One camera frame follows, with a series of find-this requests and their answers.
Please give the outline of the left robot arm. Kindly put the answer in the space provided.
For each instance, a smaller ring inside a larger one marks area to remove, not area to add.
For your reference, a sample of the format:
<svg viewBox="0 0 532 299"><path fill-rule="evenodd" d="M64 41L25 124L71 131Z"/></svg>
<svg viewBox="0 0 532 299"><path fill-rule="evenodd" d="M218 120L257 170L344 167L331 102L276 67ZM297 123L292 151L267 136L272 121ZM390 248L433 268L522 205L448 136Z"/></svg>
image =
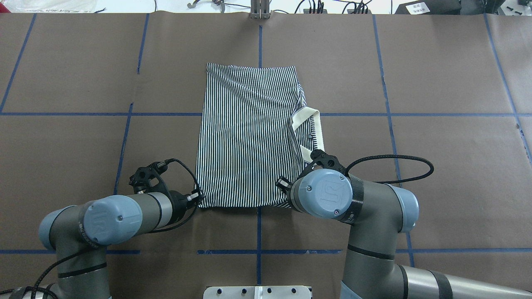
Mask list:
<svg viewBox="0 0 532 299"><path fill-rule="evenodd" d="M32 286L1 292L2 299L110 299L106 252L145 233L175 229L204 198L200 190L112 195L49 213L39 238L57 261Z"/></svg>

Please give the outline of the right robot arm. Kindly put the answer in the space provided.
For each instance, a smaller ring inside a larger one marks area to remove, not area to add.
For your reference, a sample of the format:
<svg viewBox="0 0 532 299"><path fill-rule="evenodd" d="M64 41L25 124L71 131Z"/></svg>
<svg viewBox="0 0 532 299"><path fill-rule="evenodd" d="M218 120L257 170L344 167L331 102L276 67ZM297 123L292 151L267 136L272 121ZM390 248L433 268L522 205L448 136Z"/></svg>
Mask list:
<svg viewBox="0 0 532 299"><path fill-rule="evenodd" d="M317 169L276 186L300 213L349 225L341 299L530 299L530 291L450 276L395 261L399 234L419 217L413 193Z"/></svg>

